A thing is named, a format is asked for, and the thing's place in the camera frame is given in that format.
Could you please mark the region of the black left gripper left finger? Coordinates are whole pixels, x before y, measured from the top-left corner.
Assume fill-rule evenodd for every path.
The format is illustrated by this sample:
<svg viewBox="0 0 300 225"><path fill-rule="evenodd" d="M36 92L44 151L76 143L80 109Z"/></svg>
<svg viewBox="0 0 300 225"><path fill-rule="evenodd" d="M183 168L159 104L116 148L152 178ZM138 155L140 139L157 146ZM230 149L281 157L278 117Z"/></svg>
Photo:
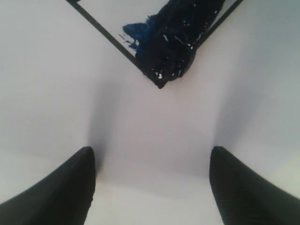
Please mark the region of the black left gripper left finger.
<svg viewBox="0 0 300 225"><path fill-rule="evenodd" d="M1 203L2 225L83 225L96 186L95 156L83 147L41 181Z"/></svg>

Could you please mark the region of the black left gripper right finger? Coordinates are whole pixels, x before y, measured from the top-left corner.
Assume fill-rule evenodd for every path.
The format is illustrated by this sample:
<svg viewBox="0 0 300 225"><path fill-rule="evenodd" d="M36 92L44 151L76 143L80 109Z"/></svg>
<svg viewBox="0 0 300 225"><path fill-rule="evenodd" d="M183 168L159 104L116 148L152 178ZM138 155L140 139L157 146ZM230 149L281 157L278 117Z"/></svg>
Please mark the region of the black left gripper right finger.
<svg viewBox="0 0 300 225"><path fill-rule="evenodd" d="M225 225L298 225L300 200L222 146L210 155L210 186Z"/></svg>

